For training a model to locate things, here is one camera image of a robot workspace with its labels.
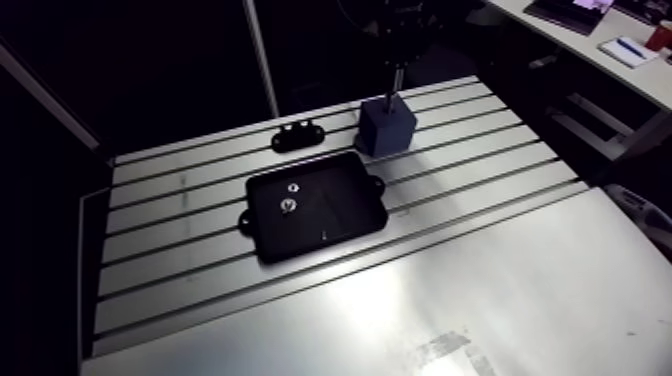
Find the notebook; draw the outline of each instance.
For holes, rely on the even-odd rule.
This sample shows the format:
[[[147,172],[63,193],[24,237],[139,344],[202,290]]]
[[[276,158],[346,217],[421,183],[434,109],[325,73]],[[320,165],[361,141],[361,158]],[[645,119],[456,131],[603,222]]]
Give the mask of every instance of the notebook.
[[[639,51],[643,57],[638,56],[636,53],[622,46],[620,43],[618,43],[618,39]],[[602,43],[599,46],[599,49],[600,51],[606,53],[621,63],[629,66],[630,68],[637,68],[638,66],[644,63],[648,63],[649,61],[658,57],[658,52],[651,51],[628,37],[619,37],[614,40],[610,40],[609,42]]]

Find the black tray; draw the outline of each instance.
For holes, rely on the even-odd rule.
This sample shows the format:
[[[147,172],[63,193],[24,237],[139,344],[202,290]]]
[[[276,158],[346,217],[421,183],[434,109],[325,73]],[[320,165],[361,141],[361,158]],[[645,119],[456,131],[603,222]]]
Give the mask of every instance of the black tray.
[[[387,223],[385,184],[349,152],[247,180],[240,231],[264,263],[285,260],[379,231]],[[285,199],[284,210],[281,203]]]

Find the screw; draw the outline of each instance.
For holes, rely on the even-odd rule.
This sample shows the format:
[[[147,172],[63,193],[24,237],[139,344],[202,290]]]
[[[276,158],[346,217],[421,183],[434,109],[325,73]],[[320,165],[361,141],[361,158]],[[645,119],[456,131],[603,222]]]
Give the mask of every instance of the screw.
[[[282,209],[282,214],[288,214],[296,210],[296,201],[291,198],[286,198],[280,202],[280,209]]]

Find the blue block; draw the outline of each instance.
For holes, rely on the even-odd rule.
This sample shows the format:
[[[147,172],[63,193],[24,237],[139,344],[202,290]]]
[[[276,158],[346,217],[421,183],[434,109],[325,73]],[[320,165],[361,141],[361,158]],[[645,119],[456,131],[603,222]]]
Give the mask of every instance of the blue block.
[[[385,98],[362,102],[355,139],[360,152],[379,158],[408,149],[418,120],[398,95],[392,97],[392,108],[387,113]]]

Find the laptop screen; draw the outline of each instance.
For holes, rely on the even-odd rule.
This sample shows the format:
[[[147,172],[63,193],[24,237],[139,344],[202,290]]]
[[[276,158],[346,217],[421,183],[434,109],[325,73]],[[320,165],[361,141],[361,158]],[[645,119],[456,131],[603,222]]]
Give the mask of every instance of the laptop screen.
[[[574,0],[574,4],[589,10],[597,9],[602,14],[607,13],[614,0]]]

